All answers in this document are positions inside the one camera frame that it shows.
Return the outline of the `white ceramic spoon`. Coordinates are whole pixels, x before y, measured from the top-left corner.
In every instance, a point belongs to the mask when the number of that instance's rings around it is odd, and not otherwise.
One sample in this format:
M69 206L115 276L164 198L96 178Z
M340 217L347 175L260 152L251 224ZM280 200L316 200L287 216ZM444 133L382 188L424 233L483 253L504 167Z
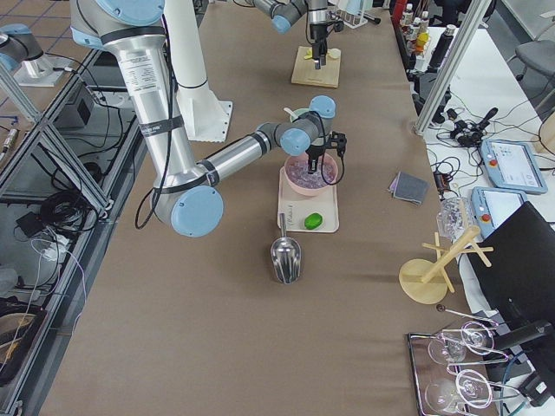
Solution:
M290 122L293 122L297 119L297 114L288 107L284 107L283 110L289 115Z

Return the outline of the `beige plastic tray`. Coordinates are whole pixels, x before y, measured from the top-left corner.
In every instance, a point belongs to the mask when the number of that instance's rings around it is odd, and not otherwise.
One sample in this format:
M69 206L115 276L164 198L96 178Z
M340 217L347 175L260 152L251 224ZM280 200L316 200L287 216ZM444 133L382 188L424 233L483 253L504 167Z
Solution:
M298 232L334 233L339 229L339 209L336 187L314 197L295 192L287 182L284 168L279 172L279 189L277 214L285 214L286 230ZM311 214L318 213L323 222L314 230L304 225L304 220Z

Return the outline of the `wooden mug tree stand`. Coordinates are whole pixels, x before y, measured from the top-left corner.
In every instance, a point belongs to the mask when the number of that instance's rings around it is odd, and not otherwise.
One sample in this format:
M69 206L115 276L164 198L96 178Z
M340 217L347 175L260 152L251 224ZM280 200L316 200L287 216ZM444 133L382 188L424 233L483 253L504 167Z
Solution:
M474 240L479 234L480 228L477 225L471 225L448 249L438 244L423 244L436 251L437 259L433 263L416 258L402 265L399 271L399 283L405 294L418 303L430 305L440 302L447 292L454 293L454 286L446 272L446 266L460 254L477 254L486 267L491 267L492 263L486 253L493 252L494 248L480 247Z

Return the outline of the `lower teach pendant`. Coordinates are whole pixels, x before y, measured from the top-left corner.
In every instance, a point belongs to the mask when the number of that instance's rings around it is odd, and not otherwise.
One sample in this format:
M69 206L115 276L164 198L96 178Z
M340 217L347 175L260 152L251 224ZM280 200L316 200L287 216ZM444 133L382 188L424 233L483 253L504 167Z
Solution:
M527 201L522 191L476 186L471 205L481 236L488 237Z

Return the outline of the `green lime squeezer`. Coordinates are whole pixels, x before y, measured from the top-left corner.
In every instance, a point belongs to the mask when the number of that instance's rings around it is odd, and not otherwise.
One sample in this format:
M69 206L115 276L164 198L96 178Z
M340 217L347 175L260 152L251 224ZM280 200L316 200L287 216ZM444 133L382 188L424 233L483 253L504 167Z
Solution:
M318 212L312 212L304 219L304 228L312 231L323 224L323 216Z

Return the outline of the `white rack with cups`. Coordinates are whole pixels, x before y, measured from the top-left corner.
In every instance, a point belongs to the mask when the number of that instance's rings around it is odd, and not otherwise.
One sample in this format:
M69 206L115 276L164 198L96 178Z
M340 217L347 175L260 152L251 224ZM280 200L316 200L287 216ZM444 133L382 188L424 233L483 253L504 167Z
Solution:
M373 16L369 11L373 2L368 0L331 0L332 11L352 29L362 27L367 23L380 24L381 18Z

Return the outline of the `clear plastic ice container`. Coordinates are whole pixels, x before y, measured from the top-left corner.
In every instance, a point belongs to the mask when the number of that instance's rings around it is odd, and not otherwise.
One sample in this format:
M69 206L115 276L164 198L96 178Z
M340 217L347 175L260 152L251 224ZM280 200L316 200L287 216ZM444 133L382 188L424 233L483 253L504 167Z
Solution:
M472 206L463 197L442 200L436 219L439 234L451 241L458 239L470 225L475 225Z

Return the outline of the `black office chair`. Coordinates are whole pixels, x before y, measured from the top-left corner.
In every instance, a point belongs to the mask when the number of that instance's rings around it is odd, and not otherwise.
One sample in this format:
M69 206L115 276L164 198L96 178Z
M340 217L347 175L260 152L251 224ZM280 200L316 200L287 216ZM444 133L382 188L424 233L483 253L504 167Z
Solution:
M500 350L521 346L535 368L523 389L533 406L554 395L554 229L524 203L481 246L492 246L486 267L468 259L492 309L508 330L494 338Z

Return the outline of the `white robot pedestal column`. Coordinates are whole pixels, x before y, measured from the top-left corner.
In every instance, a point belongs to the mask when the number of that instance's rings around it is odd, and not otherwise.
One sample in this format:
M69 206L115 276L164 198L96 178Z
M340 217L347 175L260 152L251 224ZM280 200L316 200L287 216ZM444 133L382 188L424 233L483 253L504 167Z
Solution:
M232 103L221 101L211 90L201 49L199 30L191 1L163 3L170 41L177 102L193 141L223 142L232 115Z

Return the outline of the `black water bottle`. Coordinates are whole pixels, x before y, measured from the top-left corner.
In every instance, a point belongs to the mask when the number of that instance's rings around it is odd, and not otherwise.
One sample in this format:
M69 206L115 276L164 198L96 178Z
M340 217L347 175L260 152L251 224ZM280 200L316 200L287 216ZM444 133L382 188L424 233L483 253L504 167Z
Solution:
M428 71L432 73L436 73L441 68L441 64L443 63L449 47L451 45L452 40L454 39L454 33L456 31L456 26L453 24L448 24L444 29L443 33L441 34L435 48L433 54L430 58L428 64Z

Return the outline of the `grey folded cloth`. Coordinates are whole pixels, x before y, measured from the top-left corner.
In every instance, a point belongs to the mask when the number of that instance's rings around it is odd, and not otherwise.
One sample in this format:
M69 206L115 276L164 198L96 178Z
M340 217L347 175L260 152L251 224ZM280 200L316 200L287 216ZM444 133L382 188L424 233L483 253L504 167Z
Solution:
M421 205L424 202L428 188L429 183L427 181L405 172L398 172L388 190L393 198Z

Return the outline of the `upper wine glass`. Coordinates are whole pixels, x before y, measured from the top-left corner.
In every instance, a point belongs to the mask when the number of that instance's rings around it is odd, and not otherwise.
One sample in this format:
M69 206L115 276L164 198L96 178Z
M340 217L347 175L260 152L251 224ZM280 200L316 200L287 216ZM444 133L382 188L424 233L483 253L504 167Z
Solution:
M460 328L437 333L428 344L428 354L439 364L461 363L468 353L484 356L492 347L493 332L477 321L470 321Z

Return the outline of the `upper teach pendant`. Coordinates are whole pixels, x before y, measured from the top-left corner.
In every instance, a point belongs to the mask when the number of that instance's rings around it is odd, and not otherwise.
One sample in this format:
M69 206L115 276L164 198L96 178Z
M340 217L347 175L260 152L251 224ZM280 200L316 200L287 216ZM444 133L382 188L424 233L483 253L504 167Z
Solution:
M480 155L491 182L504 189L531 194L548 192L546 182L525 142L511 140L483 140Z

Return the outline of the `white measuring spoon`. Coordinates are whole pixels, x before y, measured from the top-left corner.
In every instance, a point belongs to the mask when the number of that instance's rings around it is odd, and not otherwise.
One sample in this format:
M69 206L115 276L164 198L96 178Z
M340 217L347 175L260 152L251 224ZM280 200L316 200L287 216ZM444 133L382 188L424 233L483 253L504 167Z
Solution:
M330 59L338 59L341 56L341 50L340 49L329 49L327 52L327 56Z

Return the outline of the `wooden cutting board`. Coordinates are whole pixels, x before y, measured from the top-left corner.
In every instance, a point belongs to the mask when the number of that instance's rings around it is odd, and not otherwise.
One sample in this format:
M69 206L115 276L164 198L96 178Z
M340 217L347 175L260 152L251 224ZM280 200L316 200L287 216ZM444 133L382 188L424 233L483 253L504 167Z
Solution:
M291 82L299 85L337 88L339 85L341 56L338 59L330 59L326 56L326 65L322 66L321 69L315 69L312 58L309 60L304 59L307 49L311 48L299 46L297 49Z

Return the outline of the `teach pendant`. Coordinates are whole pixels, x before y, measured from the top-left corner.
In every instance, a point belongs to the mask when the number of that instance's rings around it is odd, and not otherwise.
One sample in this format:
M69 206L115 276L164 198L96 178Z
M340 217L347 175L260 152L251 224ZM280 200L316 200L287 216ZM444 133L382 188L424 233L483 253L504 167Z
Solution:
M525 142L511 140L483 140L480 155L491 182L504 189L531 194L548 192L546 182Z
M488 237L527 201L522 191L476 186L471 205L481 236Z

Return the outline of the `light green ceramic bowl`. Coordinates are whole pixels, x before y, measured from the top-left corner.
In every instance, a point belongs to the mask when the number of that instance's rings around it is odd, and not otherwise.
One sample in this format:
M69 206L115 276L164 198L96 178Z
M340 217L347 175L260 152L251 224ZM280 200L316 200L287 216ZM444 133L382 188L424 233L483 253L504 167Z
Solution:
M306 120L309 114L309 109L308 108L299 108L296 110L293 110L296 114L297 114L297 119L294 120L293 122L291 122L291 124L293 125L298 125L302 120Z

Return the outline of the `wine glass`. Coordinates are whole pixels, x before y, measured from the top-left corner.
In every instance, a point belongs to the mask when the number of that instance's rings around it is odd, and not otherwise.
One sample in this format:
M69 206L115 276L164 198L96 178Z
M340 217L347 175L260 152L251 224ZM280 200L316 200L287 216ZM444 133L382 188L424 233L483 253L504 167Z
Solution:
M493 332L477 321L470 321L460 328L437 333L428 344L428 354L439 364L461 363L468 353L484 356L492 347Z
M469 369L460 371L454 380L438 379L425 389L426 403L439 415L476 415L492 400L492 388L486 378Z

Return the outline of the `metal ice scoop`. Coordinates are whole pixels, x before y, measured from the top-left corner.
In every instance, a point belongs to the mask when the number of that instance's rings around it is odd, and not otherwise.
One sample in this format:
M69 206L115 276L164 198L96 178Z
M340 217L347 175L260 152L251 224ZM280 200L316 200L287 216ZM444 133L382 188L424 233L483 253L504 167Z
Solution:
M292 284L300 278L302 250L297 240L286 234L285 214L278 214L281 237L271 245L271 259L279 282Z

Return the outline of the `pink bowl of ice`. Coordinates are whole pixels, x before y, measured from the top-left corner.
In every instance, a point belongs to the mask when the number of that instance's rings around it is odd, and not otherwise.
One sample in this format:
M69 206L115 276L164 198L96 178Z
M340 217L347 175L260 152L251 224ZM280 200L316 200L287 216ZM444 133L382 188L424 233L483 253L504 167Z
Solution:
M336 161L325 154L317 162L317 169L309 173L306 154L290 156L284 162L284 174L291 189L303 196L315 197L330 188L338 178L339 169Z

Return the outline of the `metal glass rack tray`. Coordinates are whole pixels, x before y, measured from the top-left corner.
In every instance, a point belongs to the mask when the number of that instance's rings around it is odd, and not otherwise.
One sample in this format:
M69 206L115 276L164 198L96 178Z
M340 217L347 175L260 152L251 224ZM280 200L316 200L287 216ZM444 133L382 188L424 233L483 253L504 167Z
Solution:
M474 370L483 375L488 381L493 392L493 400L489 407L478 410L476 415L485 415L488 410L493 409L495 403L500 404L503 400L517 398L519 391L501 382L490 381L486 374L486 365L503 364L508 362L506 354L495 350L493 347L487 355L476 355L468 353L461 363L439 364L434 362L428 354L428 344L436 335L424 335L410 333L408 338L408 351L415 386L415 397L420 415L439 415L425 401L425 389L429 383L438 379L454 380L462 370Z

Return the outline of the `aluminium frame post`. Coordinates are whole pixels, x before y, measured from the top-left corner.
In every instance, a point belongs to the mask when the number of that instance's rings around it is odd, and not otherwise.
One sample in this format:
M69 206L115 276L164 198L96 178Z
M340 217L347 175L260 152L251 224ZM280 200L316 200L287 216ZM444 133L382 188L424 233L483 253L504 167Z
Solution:
M467 15L459 27L454 40L452 41L452 46L447 56L447 60L439 71L430 94L426 99L421 113L415 123L414 131L417 135L422 136L431 123L433 116L447 91L447 87L450 85L450 82L454 77L454 73L459 67L460 62L473 39L473 34L486 14L486 10L488 9L490 2L490 0L473 0L470 3Z

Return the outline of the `lower wine glass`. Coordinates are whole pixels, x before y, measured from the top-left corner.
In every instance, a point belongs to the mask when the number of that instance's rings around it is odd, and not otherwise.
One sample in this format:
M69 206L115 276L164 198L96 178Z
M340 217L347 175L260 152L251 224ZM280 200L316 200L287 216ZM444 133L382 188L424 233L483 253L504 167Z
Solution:
M460 371L454 380L438 379L425 389L426 403L439 415L476 415L492 400L492 388L486 378L469 369Z

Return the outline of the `grey office chair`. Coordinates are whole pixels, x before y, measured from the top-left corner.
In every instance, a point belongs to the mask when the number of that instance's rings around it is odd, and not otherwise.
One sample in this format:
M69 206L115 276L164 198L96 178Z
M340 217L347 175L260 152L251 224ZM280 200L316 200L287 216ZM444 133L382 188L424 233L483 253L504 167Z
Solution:
M547 79L546 86L554 82L554 41L544 39L527 42L515 49L514 57L525 65L521 74L516 76L517 81L522 81L526 71L532 70L540 73Z

